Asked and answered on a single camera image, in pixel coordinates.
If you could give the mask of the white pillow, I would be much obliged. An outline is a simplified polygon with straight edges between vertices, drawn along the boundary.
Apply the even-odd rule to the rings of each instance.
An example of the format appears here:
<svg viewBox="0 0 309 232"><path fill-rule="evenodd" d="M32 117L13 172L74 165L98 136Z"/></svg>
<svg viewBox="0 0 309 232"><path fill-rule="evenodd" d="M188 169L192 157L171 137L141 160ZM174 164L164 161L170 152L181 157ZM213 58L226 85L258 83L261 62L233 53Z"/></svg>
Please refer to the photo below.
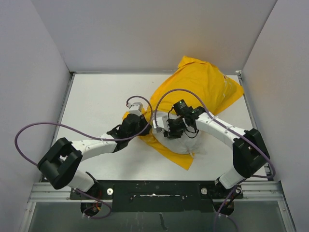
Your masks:
<svg viewBox="0 0 309 232"><path fill-rule="evenodd" d="M157 116L152 117L152 121L157 117L168 116L168 119L177 119L179 116L171 114L168 115L164 112L158 112ZM195 129L192 126L187 126L181 138L178 139L168 139L165 138L163 133L156 133L153 129L153 136L159 142L160 145L165 147L168 151L174 152L176 154L185 155L189 154L193 156L195 153L202 154L206 151L205 145L205 133Z"/></svg>

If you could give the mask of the yellow printed pillowcase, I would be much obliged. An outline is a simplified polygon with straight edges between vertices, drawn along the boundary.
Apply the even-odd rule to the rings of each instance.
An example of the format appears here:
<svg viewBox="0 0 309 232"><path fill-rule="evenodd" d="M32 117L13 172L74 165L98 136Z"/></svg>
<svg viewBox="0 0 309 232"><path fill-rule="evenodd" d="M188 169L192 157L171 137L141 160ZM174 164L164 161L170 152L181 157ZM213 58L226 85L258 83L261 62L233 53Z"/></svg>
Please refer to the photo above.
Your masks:
<svg viewBox="0 0 309 232"><path fill-rule="evenodd" d="M217 115L243 94L243 87L224 75L217 66L184 56L177 71L153 92L150 97L151 106L142 112L146 119L149 119L151 112L168 113L174 103L183 99L193 108L204 104L213 115ZM159 144L152 132L139 136L139 139L185 170L193 163L195 154L180 155L168 151Z"/></svg>

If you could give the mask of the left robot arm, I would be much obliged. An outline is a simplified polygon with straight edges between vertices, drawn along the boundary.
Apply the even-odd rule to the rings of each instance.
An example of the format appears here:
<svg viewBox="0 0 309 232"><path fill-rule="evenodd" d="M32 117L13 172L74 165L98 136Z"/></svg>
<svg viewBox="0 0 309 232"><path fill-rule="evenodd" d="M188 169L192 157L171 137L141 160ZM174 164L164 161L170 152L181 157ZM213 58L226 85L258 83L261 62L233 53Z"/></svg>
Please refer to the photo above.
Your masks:
<svg viewBox="0 0 309 232"><path fill-rule="evenodd" d="M128 114L121 124L98 139L72 142L65 137L58 139L37 167L54 189L68 186L92 199L98 194L97 181L90 173L79 170L80 163L98 155L118 152L134 137L148 135L150 129L144 115Z"/></svg>

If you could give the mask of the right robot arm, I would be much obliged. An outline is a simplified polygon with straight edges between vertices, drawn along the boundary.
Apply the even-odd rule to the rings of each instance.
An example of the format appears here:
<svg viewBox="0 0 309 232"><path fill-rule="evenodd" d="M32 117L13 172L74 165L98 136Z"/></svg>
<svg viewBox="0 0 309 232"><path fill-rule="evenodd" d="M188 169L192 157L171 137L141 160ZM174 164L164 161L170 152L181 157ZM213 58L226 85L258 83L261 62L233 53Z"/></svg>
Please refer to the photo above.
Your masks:
<svg viewBox="0 0 309 232"><path fill-rule="evenodd" d="M225 198L232 192L232 188L253 177L269 160L261 133L256 129L245 130L235 127L218 119L205 108L189 107L184 100L180 100L172 107L176 118L170 116L157 117L154 125L164 130L164 136L169 139L179 138L192 128L195 133L206 132L223 142L232 150L232 166L215 181L215 192Z"/></svg>

